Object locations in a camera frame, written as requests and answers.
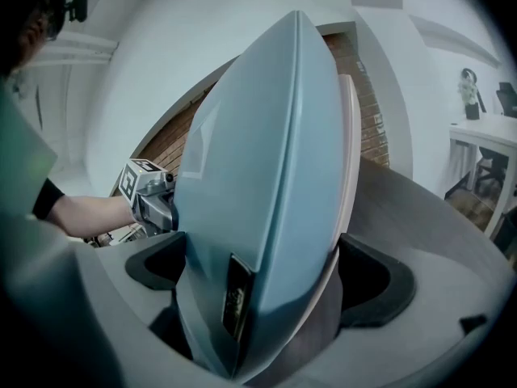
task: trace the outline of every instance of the white wall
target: white wall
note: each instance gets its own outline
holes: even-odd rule
[[[495,92],[499,88],[499,82],[515,82],[515,76],[510,73],[515,72],[515,68],[509,62],[510,56],[505,44],[496,28],[490,24],[482,5],[476,0],[404,0],[404,11],[460,33],[498,61],[498,65],[483,61],[483,57],[470,52],[472,46],[465,45],[462,52],[457,41],[451,42],[450,50],[447,50],[446,41],[441,42],[442,49],[432,47],[427,42],[433,73],[440,86],[440,107],[445,111],[443,118],[436,124],[448,127],[455,120],[464,117],[464,106],[458,93],[458,82],[463,68],[470,68],[476,73],[477,86],[487,112],[502,113],[502,106]],[[452,188],[469,170],[464,161],[465,148],[451,143],[450,154],[444,162],[447,165],[443,175],[445,191]]]
[[[449,27],[478,43],[497,57],[482,20],[482,5],[475,0],[404,0],[404,10]]]
[[[443,100],[440,98],[440,87],[432,73],[433,65],[426,45],[413,25],[410,17],[401,10],[385,10],[373,7],[356,7],[358,16],[372,31],[372,39],[376,39],[388,59],[389,66],[398,88],[393,88],[393,96],[400,91],[402,105],[388,105],[383,96],[385,85],[393,85],[388,77],[383,82],[377,82],[375,70],[370,70],[365,63],[368,74],[371,76],[373,90],[380,91],[380,110],[386,124],[386,136],[390,150],[390,162],[401,160],[400,153],[410,156],[412,162],[412,180],[422,185],[437,196],[445,193],[443,178],[448,170],[449,135],[446,111],[443,109]],[[359,56],[368,61],[370,56],[361,49],[363,42],[359,39]],[[400,115],[405,114],[409,123],[409,134],[402,124]],[[409,151],[392,150],[398,146],[401,139],[409,135]]]
[[[144,0],[89,0],[88,20],[85,23],[67,23],[68,31],[82,32],[117,41],[127,28],[138,7]],[[69,164],[82,161],[86,144],[86,120],[91,110],[92,99],[98,90],[107,67],[105,65],[73,65],[66,71],[65,108]]]
[[[61,68],[34,68],[22,71],[24,76],[23,97],[15,95],[15,102],[45,143],[57,154],[54,171],[62,170],[69,164],[66,118],[62,107],[65,98]],[[36,90],[40,93],[40,113],[36,106]]]
[[[66,167],[49,177],[67,196],[94,196],[85,167],[82,163]]]
[[[120,42],[90,113],[86,170],[106,196],[124,161],[195,84],[292,10],[353,20],[350,0],[149,0]]]

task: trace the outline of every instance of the sticker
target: sticker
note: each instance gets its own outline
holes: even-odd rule
[[[145,172],[157,172],[162,170],[161,168],[156,167],[151,161],[148,161],[147,159],[132,159],[132,161]]]
[[[132,195],[137,184],[137,174],[126,164],[122,176],[120,177],[119,190],[126,199],[132,204]]]
[[[254,273],[232,254],[226,279],[226,298],[223,308],[223,326],[240,342],[253,289]]]

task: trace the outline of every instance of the glasses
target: glasses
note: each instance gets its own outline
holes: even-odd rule
[[[61,28],[58,26],[58,24],[59,18],[62,17],[63,14],[56,13],[56,10],[50,0],[40,0],[36,9],[40,12],[41,17],[45,17],[47,19],[47,41],[54,41],[61,31]]]

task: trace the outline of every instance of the floor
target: floor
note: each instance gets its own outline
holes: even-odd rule
[[[489,166],[490,162],[483,162],[483,164]],[[466,216],[479,230],[483,231],[490,222],[500,194],[501,186],[494,179],[490,179],[481,181],[479,188],[471,192],[462,185],[446,201]],[[517,208],[517,197],[512,198],[509,211],[515,208]],[[517,271],[517,252],[513,251],[512,248],[507,252],[506,256],[514,270]]]

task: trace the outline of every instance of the black chair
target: black chair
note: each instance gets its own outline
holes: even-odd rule
[[[473,74],[473,76],[474,82],[476,82],[476,74]],[[513,86],[509,82],[500,82],[499,88],[499,91],[496,91],[496,93],[498,95],[499,102],[501,102],[504,115],[517,118],[517,94],[515,93]],[[477,98],[479,99],[481,110],[486,113],[485,105],[483,104],[479,91],[477,93]],[[490,167],[481,164],[477,166],[478,175],[483,171],[487,171],[488,174],[476,178],[475,191],[479,192],[481,181],[487,179],[495,179],[502,188],[505,172],[508,167],[508,157],[486,148],[480,148],[479,150],[481,151],[481,155],[484,159],[492,161],[492,165]]]

